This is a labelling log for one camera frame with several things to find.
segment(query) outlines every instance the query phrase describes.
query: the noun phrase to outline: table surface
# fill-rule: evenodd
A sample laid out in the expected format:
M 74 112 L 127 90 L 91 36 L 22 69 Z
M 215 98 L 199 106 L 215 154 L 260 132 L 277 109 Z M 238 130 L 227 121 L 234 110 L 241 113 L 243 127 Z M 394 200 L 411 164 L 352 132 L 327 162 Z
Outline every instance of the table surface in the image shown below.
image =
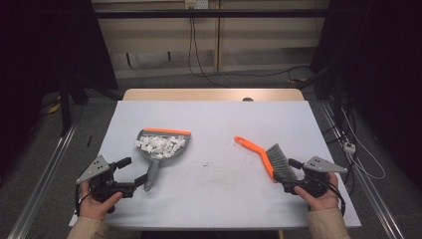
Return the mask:
M 161 162 L 152 189 L 145 192 L 139 187 L 132 198 L 118 204 L 107 222 L 124 230 L 307 227 L 307 205 L 271 181 L 257 153 L 234 141 L 234 136 L 240 135 L 263 148 L 278 143 L 287 157 L 299 161 L 314 155 L 332 161 L 302 94 L 283 89 L 269 90 L 271 97 L 266 90 L 203 91 L 129 90 L 117 104 L 99 154 L 108 162 L 131 156 L 132 164 L 114 174 L 119 182 L 134 180 L 147 171 L 149 161 L 134 146 L 142 128 L 187 129 L 192 137 L 182 154 Z M 138 101 L 135 92 L 143 98 L 151 94 L 154 99 Z M 160 97 L 166 95 L 169 100 L 171 92 L 174 101 Z M 225 100 L 211 101 L 212 92 Z M 255 101 L 240 102 L 242 98 Z M 295 173 L 302 178 L 302 171 Z M 347 205 L 346 226 L 360 226 L 342 183 L 339 190 Z
M 297 89 L 130 89 L 124 101 L 303 101 Z

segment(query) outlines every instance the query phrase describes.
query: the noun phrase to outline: brush bristles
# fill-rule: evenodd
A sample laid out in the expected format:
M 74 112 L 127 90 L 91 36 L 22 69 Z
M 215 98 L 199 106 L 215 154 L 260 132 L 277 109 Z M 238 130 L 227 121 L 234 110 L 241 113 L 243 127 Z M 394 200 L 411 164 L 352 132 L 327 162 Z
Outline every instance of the brush bristles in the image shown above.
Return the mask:
M 267 158 L 276 173 L 285 179 L 297 180 L 295 173 L 289 166 L 288 159 L 283 154 L 282 149 L 279 147 L 278 143 L 270 147 L 266 153 Z

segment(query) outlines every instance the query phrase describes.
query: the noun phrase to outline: orange brush handle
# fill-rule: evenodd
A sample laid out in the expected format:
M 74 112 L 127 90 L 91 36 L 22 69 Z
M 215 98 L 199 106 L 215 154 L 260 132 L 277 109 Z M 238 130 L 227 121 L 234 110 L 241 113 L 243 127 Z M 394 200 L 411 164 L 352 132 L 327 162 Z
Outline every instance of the orange brush handle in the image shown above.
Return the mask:
M 143 130 L 145 130 L 145 131 L 171 132 L 171 133 L 187 134 L 187 135 L 190 134 L 190 131 L 186 131 L 186 130 L 160 128 L 160 127 L 146 127 Z
M 273 167 L 270 164 L 270 161 L 268 160 L 267 153 L 263 148 L 257 146 L 256 144 L 254 144 L 254 143 L 250 142 L 249 140 L 247 140 L 243 137 L 240 137 L 240 136 L 235 136 L 235 141 L 237 141 L 242 146 L 245 146 L 245 147 L 255 151 L 257 154 L 259 154 L 260 157 L 261 157 L 261 160 L 263 161 L 264 167 L 267 170 L 267 173 L 270 176 L 271 180 L 273 180 L 273 182 L 277 182 L 273 178 L 273 171 L 274 170 L 273 170 Z

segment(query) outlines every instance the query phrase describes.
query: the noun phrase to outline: hand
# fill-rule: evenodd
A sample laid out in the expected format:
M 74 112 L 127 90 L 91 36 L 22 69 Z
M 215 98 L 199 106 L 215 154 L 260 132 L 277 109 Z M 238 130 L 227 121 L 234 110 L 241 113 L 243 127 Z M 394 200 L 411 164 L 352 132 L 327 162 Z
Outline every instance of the hand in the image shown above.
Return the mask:
M 117 192 L 105 202 L 98 202 L 94 200 L 90 193 L 90 185 L 87 181 L 81 183 L 81 196 L 84 198 L 81 202 L 80 215 L 96 220 L 104 220 L 106 213 L 123 197 L 123 193 Z
M 327 176 L 328 182 L 335 187 L 338 187 L 338 179 L 335 174 L 333 172 L 329 172 Z M 338 207 L 338 197 L 331 190 L 327 190 L 323 196 L 318 198 L 314 198 L 299 186 L 296 186 L 294 190 L 295 193 L 297 193 L 305 202 L 308 203 L 312 211 L 320 211 Z

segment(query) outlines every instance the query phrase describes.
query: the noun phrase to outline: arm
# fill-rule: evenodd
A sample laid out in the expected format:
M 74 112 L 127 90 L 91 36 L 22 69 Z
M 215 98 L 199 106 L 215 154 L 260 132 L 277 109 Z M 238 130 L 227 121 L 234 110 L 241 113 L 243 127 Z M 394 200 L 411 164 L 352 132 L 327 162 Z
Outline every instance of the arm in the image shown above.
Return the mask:
M 328 181 L 338 187 L 338 179 L 334 173 L 328 174 Z M 347 239 L 347 229 L 338 209 L 338 197 L 331 190 L 321 197 L 314 198 L 300 187 L 295 192 L 311 207 L 308 222 L 314 239 Z
M 81 184 L 81 215 L 75 223 L 68 239 L 101 239 L 106 238 L 108 224 L 104 222 L 106 213 L 123 197 L 121 192 L 117 192 L 107 201 L 101 203 L 93 200 L 90 195 L 90 187 L 87 182 Z

